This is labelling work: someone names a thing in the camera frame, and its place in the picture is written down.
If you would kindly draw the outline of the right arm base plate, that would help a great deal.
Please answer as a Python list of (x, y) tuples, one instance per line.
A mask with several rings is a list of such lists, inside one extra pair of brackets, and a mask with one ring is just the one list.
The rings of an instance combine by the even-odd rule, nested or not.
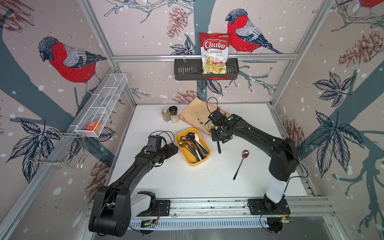
[(287, 200), (283, 198), (279, 203), (274, 203), (268, 198), (248, 199), (247, 207), (251, 215), (290, 215), (291, 210)]

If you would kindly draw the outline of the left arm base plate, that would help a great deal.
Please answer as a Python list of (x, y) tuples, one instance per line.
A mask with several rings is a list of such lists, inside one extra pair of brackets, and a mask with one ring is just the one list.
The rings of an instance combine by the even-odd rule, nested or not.
[(142, 198), (132, 200), (131, 217), (163, 217), (170, 214), (170, 200), (155, 200)]

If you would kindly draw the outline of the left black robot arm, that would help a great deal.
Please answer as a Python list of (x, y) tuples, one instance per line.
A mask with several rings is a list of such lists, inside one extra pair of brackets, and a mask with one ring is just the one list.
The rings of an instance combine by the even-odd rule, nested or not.
[(132, 197), (132, 192), (157, 164), (162, 165), (164, 160), (178, 153), (174, 142), (162, 144), (165, 141), (160, 135), (150, 135), (147, 145), (135, 156), (130, 168), (118, 180), (97, 190), (89, 220), (90, 232), (101, 237), (122, 237), (133, 218), (162, 214), (155, 193), (141, 191)]

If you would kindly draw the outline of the gold metal spoon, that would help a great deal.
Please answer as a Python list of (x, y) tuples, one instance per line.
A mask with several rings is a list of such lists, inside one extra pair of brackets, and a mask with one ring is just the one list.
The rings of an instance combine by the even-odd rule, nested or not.
[(182, 141), (178, 141), (178, 145), (181, 147), (181, 148), (184, 148), (186, 151), (188, 151), (194, 158), (195, 158), (195, 162), (198, 162), (199, 161), (199, 158), (196, 157), (195, 153), (193, 152), (193, 150), (190, 150), (190, 146), (186, 145), (184, 142)]

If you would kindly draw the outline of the black metal spoon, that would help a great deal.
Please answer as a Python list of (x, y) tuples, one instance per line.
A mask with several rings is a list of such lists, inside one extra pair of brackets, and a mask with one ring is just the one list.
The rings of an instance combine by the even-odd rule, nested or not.
[(196, 141), (194, 133), (192, 133), (192, 132), (188, 133), (187, 134), (187, 140), (193, 144), (196, 152), (199, 154), (201, 159), (205, 159), (207, 157), (207, 153), (205, 152), (203, 147)]

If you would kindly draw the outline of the yellow plastic storage box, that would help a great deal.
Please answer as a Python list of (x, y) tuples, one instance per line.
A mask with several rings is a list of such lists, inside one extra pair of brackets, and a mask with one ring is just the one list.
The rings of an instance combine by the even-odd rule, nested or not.
[(176, 140), (186, 162), (195, 167), (205, 162), (211, 150), (197, 129), (189, 128), (176, 135)]

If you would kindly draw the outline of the dark green handled spoon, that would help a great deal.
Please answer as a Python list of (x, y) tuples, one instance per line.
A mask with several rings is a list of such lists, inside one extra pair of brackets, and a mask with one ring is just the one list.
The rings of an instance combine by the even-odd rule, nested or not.
[(221, 154), (222, 150), (221, 150), (221, 146), (220, 146), (220, 141), (217, 141), (217, 148), (218, 148), (218, 153)]

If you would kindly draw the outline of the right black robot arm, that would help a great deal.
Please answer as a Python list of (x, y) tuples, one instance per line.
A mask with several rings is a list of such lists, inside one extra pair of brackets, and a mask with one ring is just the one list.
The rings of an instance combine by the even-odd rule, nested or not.
[(263, 204), (268, 211), (276, 210), (283, 202), (287, 185), (299, 165), (298, 150), (294, 141), (269, 135), (253, 127), (240, 116), (225, 116), (220, 110), (210, 113), (209, 120), (214, 125), (211, 130), (212, 141), (224, 144), (233, 136), (237, 136), (258, 147), (271, 158), (269, 171), (272, 177)]

